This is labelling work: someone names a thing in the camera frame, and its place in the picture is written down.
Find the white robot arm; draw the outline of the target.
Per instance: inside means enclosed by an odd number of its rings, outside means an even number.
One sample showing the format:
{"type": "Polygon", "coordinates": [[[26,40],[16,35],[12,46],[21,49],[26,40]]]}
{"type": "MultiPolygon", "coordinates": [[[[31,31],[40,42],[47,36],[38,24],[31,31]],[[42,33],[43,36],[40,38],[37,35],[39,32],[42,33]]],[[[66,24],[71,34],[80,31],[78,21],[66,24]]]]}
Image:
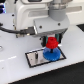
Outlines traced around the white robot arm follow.
{"type": "Polygon", "coordinates": [[[18,0],[15,6],[15,28],[34,28],[35,37],[62,34],[69,27],[67,4],[72,0],[18,0]]]}

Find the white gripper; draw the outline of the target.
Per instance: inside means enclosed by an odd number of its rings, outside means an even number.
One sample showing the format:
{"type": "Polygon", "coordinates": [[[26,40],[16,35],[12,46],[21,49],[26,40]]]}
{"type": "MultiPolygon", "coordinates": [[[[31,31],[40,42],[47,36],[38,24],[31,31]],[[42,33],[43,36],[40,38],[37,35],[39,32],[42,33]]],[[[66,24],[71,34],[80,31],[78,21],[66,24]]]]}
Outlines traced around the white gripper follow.
{"type": "Polygon", "coordinates": [[[57,41],[60,44],[63,33],[69,27],[69,19],[66,15],[66,9],[53,9],[48,11],[49,16],[34,20],[35,36],[41,37],[41,46],[45,47],[48,37],[47,35],[57,34],[57,41]]]}

